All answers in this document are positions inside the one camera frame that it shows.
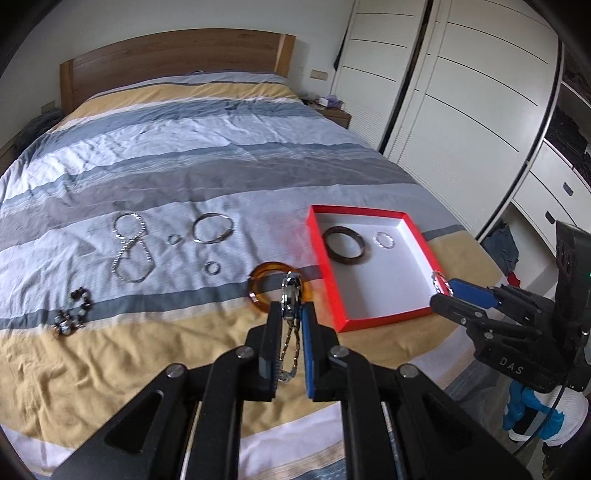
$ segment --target silver chain necklace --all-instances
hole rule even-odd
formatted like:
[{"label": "silver chain necklace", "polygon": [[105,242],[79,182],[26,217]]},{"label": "silver chain necklace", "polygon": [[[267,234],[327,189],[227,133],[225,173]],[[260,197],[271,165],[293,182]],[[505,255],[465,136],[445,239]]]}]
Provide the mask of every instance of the silver chain necklace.
[{"label": "silver chain necklace", "polygon": [[[133,218],[135,218],[139,222],[139,232],[136,233],[132,238],[129,238],[129,239],[127,237],[125,237],[124,235],[121,235],[121,233],[119,233],[119,231],[117,230],[117,222],[125,216],[132,216]],[[154,259],[152,259],[152,255],[150,254],[148,247],[146,247],[146,244],[142,240],[142,237],[146,234],[146,231],[147,231],[146,224],[145,224],[143,218],[140,217],[140,215],[138,215],[137,213],[121,213],[119,216],[117,216],[117,218],[113,222],[113,233],[115,234],[116,238],[121,240],[121,244],[123,245],[123,248],[120,250],[120,252],[117,254],[115,259],[113,260],[113,263],[111,264],[111,272],[119,280],[126,282],[126,283],[140,283],[140,282],[144,281],[148,277],[148,275],[150,275],[151,271],[154,269]],[[121,263],[121,259],[123,258],[123,256],[127,252],[129,252],[134,247],[135,244],[140,245],[144,249],[144,255],[146,257],[146,262],[148,263],[148,269],[147,269],[146,273],[144,275],[142,275],[140,278],[137,278],[137,279],[125,278],[118,271],[119,264]]]},{"label": "silver chain necklace", "polygon": [[[287,334],[281,354],[279,355],[279,380],[289,382],[297,373],[297,362],[300,357],[300,322],[301,322],[301,275],[288,272],[281,283],[281,318],[287,322]],[[290,371],[283,370],[283,360],[291,341],[291,334],[295,336],[295,351],[293,365]]]}]

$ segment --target black bangle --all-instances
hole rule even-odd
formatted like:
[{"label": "black bangle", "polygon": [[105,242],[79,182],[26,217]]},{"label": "black bangle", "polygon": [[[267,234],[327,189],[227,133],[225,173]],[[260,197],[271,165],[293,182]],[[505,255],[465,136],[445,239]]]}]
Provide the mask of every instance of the black bangle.
[{"label": "black bangle", "polygon": [[[329,243],[327,242],[327,239],[330,235],[333,235],[334,233],[342,233],[343,235],[351,237],[359,245],[361,253],[356,257],[344,257],[343,255],[339,255],[337,252],[332,250]],[[322,234],[322,240],[324,240],[324,246],[326,247],[326,252],[328,253],[329,258],[331,260],[334,260],[335,262],[342,263],[345,265],[355,265],[360,263],[361,259],[365,255],[365,241],[363,240],[363,237],[361,237],[361,235],[359,235],[354,230],[351,230],[351,228],[338,225],[332,226]]]}]

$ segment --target wardrobe door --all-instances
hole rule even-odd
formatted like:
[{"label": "wardrobe door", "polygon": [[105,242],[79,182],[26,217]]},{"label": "wardrobe door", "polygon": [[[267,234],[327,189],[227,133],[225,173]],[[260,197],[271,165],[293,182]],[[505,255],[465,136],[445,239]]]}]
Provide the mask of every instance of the wardrobe door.
[{"label": "wardrobe door", "polygon": [[436,15],[389,159],[476,236],[537,145],[558,39],[521,0],[441,0]]},{"label": "wardrobe door", "polygon": [[404,77],[425,0],[360,0],[333,93],[352,116],[349,129],[378,148]]}]

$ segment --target blue cloth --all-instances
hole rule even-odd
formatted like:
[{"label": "blue cloth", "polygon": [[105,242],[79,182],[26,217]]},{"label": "blue cloth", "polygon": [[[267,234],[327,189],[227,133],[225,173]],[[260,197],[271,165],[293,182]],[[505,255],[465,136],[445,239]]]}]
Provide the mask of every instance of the blue cloth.
[{"label": "blue cloth", "polygon": [[[519,382],[513,380],[509,386],[509,403],[507,404],[507,412],[503,416],[503,429],[512,430],[515,424],[523,418],[527,407],[538,410],[546,415],[551,409],[551,407],[547,407],[539,401],[531,388],[524,387]],[[545,420],[545,425],[540,430],[538,436],[542,440],[547,440],[556,435],[563,424],[564,413],[554,410],[550,418]]]},{"label": "blue cloth", "polygon": [[517,250],[509,225],[504,222],[501,222],[482,241],[482,248],[499,266],[504,276],[513,272],[519,261],[519,250]]}]

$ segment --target blue glove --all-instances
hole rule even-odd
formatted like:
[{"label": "blue glove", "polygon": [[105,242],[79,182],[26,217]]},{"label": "blue glove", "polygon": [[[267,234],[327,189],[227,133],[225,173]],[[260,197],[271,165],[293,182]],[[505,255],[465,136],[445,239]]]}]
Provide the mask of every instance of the blue glove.
[{"label": "blue glove", "polygon": [[[552,392],[542,394],[513,380],[509,387],[509,401],[503,416],[503,429],[509,431],[509,437],[519,442],[527,440],[529,436],[513,431],[516,423],[523,418],[526,408],[548,414],[560,389],[561,387],[556,387]],[[558,446],[568,442],[581,428],[588,410],[589,402],[584,395],[566,388],[556,410],[540,430],[539,437],[548,446]]]}]

